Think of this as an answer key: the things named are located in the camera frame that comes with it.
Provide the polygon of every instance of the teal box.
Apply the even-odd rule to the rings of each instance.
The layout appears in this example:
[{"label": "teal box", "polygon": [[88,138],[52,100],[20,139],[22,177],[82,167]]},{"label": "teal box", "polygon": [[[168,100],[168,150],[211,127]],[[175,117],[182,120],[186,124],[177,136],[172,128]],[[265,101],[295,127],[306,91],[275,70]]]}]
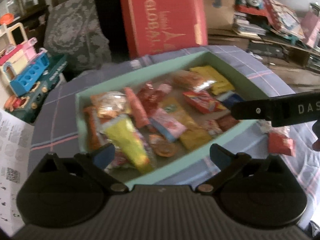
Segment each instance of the teal box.
[{"label": "teal box", "polygon": [[[88,128],[85,122],[83,109],[91,105],[90,96],[103,93],[106,91],[117,91],[129,86],[134,87],[143,82],[152,80],[158,76],[174,72],[179,69],[189,69],[196,66],[213,66],[220,74],[225,76],[236,88],[237,93],[246,100],[267,99],[268,96],[255,84],[253,84],[244,75],[235,70],[228,63],[218,58],[210,52],[199,52],[188,56],[179,57],[176,59],[164,61],[158,64],[151,65],[146,68],[135,70],[131,73],[113,78],[93,86],[76,95],[76,122],[79,132],[79,148],[81,153],[88,152],[87,136]],[[231,141],[235,136],[241,134],[248,127],[253,125],[256,120],[246,120],[240,122],[232,129],[223,133],[221,136],[210,141],[206,145],[196,149],[193,152],[186,153],[179,158],[166,158],[165,161],[159,162],[159,167],[145,175],[140,175],[134,169],[112,171],[111,175],[116,179],[124,182],[129,188],[135,184],[154,184],[162,179],[165,179],[173,174],[187,168],[193,163],[207,157],[209,155],[210,146],[213,143],[224,145]]]}]

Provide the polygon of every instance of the yellow snack package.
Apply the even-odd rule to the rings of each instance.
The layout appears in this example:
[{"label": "yellow snack package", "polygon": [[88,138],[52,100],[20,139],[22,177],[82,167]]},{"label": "yellow snack package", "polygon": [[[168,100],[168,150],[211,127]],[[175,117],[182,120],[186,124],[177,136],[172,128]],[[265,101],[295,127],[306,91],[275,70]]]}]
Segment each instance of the yellow snack package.
[{"label": "yellow snack package", "polygon": [[143,141],[139,138],[135,126],[126,114],[121,114],[110,122],[103,124],[102,129],[139,172],[145,174],[153,171]]},{"label": "yellow snack package", "polygon": [[211,92],[214,95],[219,95],[230,90],[235,90],[234,86],[228,81],[228,79],[222,76],[211,66],[193,67],[190,68],[190,71],[198,73],[204,78],[216,80],[215,83],[211,84]]},{"label": "yellow snack package", "polygon": [[161,103],[161,107],[188,128],[179,137],[182,144],[188,150],[195,150],[212,140],[209,133],[196,124],[175,98],[167,98]]}]

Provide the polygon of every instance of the ribbed gray surface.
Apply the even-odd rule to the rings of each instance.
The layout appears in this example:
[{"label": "ribbed gray surface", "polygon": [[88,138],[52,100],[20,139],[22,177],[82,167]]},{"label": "ribbed gray surface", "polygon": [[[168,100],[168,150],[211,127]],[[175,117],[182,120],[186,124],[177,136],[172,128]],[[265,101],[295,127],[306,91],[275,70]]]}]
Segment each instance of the ribbed gray surface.
[{"label": "ribbed gray surface", "polygon": [[72,228],[29,225],[18,240],[307,240],[298,228],[258,230],[227,217],[209,196],[188,186],[136,186],[112,197],[91,220]]}]

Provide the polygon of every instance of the plaid blanket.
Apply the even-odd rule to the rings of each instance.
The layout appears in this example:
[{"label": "plaid blanket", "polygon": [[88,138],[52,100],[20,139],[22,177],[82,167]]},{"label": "plaid blanket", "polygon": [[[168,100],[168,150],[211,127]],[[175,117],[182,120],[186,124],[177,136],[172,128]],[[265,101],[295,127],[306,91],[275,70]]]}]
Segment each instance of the plaid blanket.
[{"label": "plaid blanket", "polygon": [[[76,93],[138,68],[199,51],[214,53],[245,75],[270,97],[294,93],[271,70],[234,46],[189,48],[154,56],[144,56],[118,65],[105,64],[100,70],[84,72],[78,78],[56,88],[49,94],[36,121],[28,172],[31,173],[49,151],[56,152],[60,157],[72,157],[79,152],[75,117]],[[319,153],[314,152],[311,147],[316,140],[311,127],[312,123],[291,127],[290,136],[296,141],[297,157],[283,156],[285,163],[308,195],[308,207],[299,224],[302,228],[305,228],[311,219],[320,199]],[[261,134],[256,124],[224,147],[233,153],[247,152],[254,158],[266,158],[268,155],[267,136]],[[159,181],[158,184],[190,184],[195,187],[217,172],[219,172],[217,166],[211,162],[209,157],[206,157],[193,163],[187,169]]]}]

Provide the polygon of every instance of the metal screw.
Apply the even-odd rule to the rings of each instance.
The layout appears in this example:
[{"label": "metal screw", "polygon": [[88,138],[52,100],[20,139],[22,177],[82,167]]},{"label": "metal screw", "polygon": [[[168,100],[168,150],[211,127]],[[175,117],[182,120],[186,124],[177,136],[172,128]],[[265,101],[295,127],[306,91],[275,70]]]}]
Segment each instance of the metal screw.
[{"label": "metal screw", "polygon": [[115,183],[111,185],[110,189],[114,192],[125,192],[128,187],[122,183]]},{"label": "metal screw", "polygon": [[210,184],[201,184],[198,187],[198,190],[203,193],[210,193],[211,191],[213,191],[213,186]]}]

